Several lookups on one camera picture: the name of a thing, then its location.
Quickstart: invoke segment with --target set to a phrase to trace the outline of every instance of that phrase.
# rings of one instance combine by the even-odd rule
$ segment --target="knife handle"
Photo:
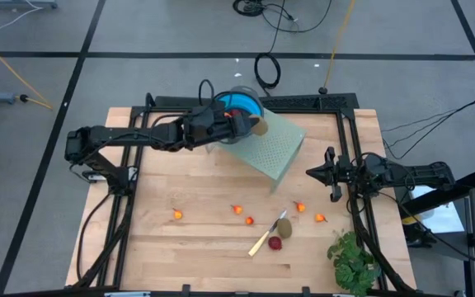
[[[260,240],[258,240],[257,243],[254,244],[251,250],[248,251],[248,256],[253,257],[254,255],[256,255],[257,251],[260,250],[261,245],[263,245],[263,243],[265,242],[265,239],[267,239],[267,236],[269,236],[269,230],[267,230],[267,232],[265,232],[265,234],[261,236]]]

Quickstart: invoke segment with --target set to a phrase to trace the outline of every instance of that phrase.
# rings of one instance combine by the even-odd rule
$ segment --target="knife blade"
[[[269,233],[273,233],[276,227],[278,227],[278,222],[280,219],[283,219],[285,215],[287,214],[287,210],[284,210],[281,212],[280,217],[272,224],[272,226],[269,228]]]

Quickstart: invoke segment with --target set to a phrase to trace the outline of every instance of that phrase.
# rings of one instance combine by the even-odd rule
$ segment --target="kitchen knife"
[[[260,240],[257,241],[256,244],[254,244],[254,246],[251,248],[250,251],[248,251],[248,255],[250,257],[253,257],[254,255],[256,255],[257,251],[260,250],[261,246],[263,245],[263,243],[265,242],[265,240],[267,239],[267,236],[269,236],[269,233],[273,232],[276,227],[278,226],[278,221],[280,219],[283,219],[285,217],[285,215],[287,214],[287,210],[284,210],[281,212],[280,214],[280,217],[278,219],[276,219],[276,221],[272,224],[272,226],[267,230],[267,232],[265,232],[263,234],[263,236],[261,236]]]

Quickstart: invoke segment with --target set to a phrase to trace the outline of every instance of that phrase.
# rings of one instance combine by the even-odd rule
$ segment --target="butcher block tabletop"
[[[127,127],[130,108],[110,108],[106,126]],[[152,119],[162,114],[152,113]],[[352,230],[344,195],[337,203],[329,199],[330,187],[308,177],[305,171],[323,164],[328,146],[340,154],[336,117],[324,114],[283,114],[307,130],[302,147],[276,192],[271,180],[241,163],[220,148],[210,154],[205,148],[168,153],[145,148],[140,168],[134,213],[125,254],[122,290],[301,292],[344,292],[335,282],[334,267],[327,249],[335,232]],[[377,114],[355,110],[362,152],[385,156]],[[354,156],[349,124],[344,122],[350,156]],[[123,148],[108,147],[101,153],[120,165]],[[342,191],[347,193],[345,185]],[[393,196],[393,191],[384,191]],[[107,193],[105,182],[90,185],[82,223]],[[113,198],[93,215],[83,239],[82,273],[95,261],[104,246]],[[302,213],[294,201],[303,202]],[[231,205],[240,205],[234,214]],[[174,210],[181,219],[174,219]],[[250,257],[247,253],[283,209],[293,226],[282,249],[264,244]],[[373,198],[375,223],[384,256],[403,280],[416,287],[397,205],[386,197]],[[317,223],[315,214],[327,222]],[[247,217],[254,224],[247,225]],[[76,251],[68,270],[67,284],[77,281]],[[116,252],[110,258],[106,284],[113,279]]]

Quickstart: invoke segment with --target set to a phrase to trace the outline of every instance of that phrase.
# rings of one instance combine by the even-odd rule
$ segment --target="gray floor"
[[[460,0],[475,34],[475,1]],[[34,12],[0,31],[0,50],[79,51],[97,0],[59,0],[59,9]],[[90,51],[257,52],[270,47],[274,30],[261,17],[245,18],[231,0],[107,0]],[[301,28],[323,14],[324,1],[287,0]],[[328,53],[348,6],[335,1],[319,29],[280,33],[275,52]],[[18,13],[0,10],[0,25]],[[274,14],[268,15],[276,22]],[[341,53],[473,54],[450,0],[371,0],[355,4]],[[55,106],[0,105],[0,268],[49,138],[76,59],[14,58],[8,62]],[[328,60],[282,59],[273,95],[315,93]],[[274,69],[261,65],[262,75]],[[68,131],[104,122],[111,106],[142,104],[153,95],[194,96],[201,79],[216,92],[243,84],[259,90],[253,59],[86,59],[40,197],[16,260],[7,293],[61,288],[65,281],[87,185],[68,172],[63,139]],[[362,108],[379,113],[389,128],[475,99],[475,61],[337,60],[330,92],[356,92]],[[0,91],[30,93],[0,64]],[[384,134],[387,140],[412,132]],[[404,151],[412,142],[395,149]],[[475,108],[448,120],[421,142],[404,164],[445,161],[459,178],[475,171]],[[462,290],[462,263],[413,250],[420,289],[436,294]],[[445,274],[444,281],[435,276]]]

